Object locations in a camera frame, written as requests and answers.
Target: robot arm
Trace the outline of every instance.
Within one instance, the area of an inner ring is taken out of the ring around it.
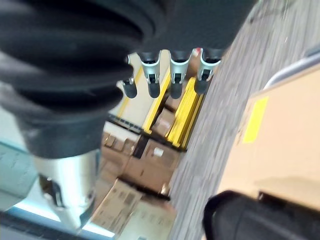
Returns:
[[[92,214],[103,127],[122,98],[116,82],[137,94],[127,55],[139,53],[157,97],[159,51],[170,49],[178,97],[192,49],[224,50],[254,3],[0,0],[0,104],[15,116],[43,196],[62,222],[79,229]],[[215,57],[203,52],[199,82]]]

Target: stacked cardboard boxes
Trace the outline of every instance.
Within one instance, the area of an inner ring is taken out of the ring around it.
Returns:
[[[113,232],[117,240],[166,240],[175,218],[168,202],[116,180],[91,222]]]
[[[180,153],[149,139],[141,158],[137,158],[132,156],[135,147],[136,143],[129,139],[120,141],[103,134],[91,221],[115,233],[119,240],[166,240],[176,218],[174,208],[137,189],[143,187],[167,195]]]

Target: yellow safety barrier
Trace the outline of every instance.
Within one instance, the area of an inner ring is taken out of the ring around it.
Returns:
[[[164,81],[160,86],[160,95],[153,101],[143,124],[143,130],[147,134],[152,133],[152,124],[155,121],[157,113],[162,110],[159,108],[162,101],[164,101],[164,96],[170,85],[170,81],[170,71],[168,70],[165,74]],[[171,130],[165,136],[165,139],[177,148],[187,148],[197,114],[204,98],[204,95],[196,94],[194,90],[195,82],[195,77],[189,79],[179,107],[175,112],[175,121]]]
[[[152,123],[157,116],[157,112],[159,110],[160,104],[164,99],[165,93],[166,93],[169,85],[170,85],[170,70],[168,69],[164,75],[164,79],[163,79],[161,86],[160,86],[160,94],[156,99],[154,99],[154,101],[151,105],[151,108],[149,110],[149,113],[146,116],[146,119],[145,119],[143,126],[142,126],[142,129],[147,134],[151,134],[151,132],[152,132],[151,131]]]

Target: cardboard box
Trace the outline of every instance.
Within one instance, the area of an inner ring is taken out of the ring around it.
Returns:
[[[152,126],[151,130],[165,137],[170,131],[174,122],[175,114],[164,108],[158,116],[155,124]]]
[[[142,193],[117,180],[93,213],[91,222],[120,235],[141,197]]]
[[[141,158],[159,167],[174,171],[178,167],[180,153],[149,139]]]
[[[136,142],[130,139],[126,139],[124,141],[122,152],[128,156],[131,156],[135,150]]]
[[[173,174],[173,170],[152,164],[145,159],[131,157],[121,177],[161,193],[168,189]]]
[[[167,240],[176,211],[168,203],[143,196],[117,240]]]
[[[123,174],[130,157],[108,147],[101,148],[101,155],[105,164],[100,171],[100,178],[114,183]]]
[[[124,145],[125,143],[119,139],[115,139],[111,148],[118,151],[118,152],[122,152],[122,150],[124,149]]]
[[[102,178],[98,178],[95,182],[95,200],[93,212],[98,209],[104,198],[109,193],[110,189],[113,187],[114,182],[105,181]]]
[[[109,133],[107,133],[107,132],[103,132],[103,133],[102,133],[102,140],[101,140],[101,145],[102,145],[102,146],[105,146],[105,145],[106,145],[109,137],[110,137],[110,134],[109,134]]]
[[[253,95],[218,192],[262,191],[320,211],[320,65]]]
[[[172,98],[171,96],[169,96],[166,101],[165,101],[165,104],[164,106],[170,110],[171,112],[175,113],[181,103],[181,100],[185,94],[185,91],[186,91],[186,85],[187,85],[187,82],[184,81],[183,84],[182,84],[182,93],[181,93],[181,96],[178,98],[178,99],[174,99]]]

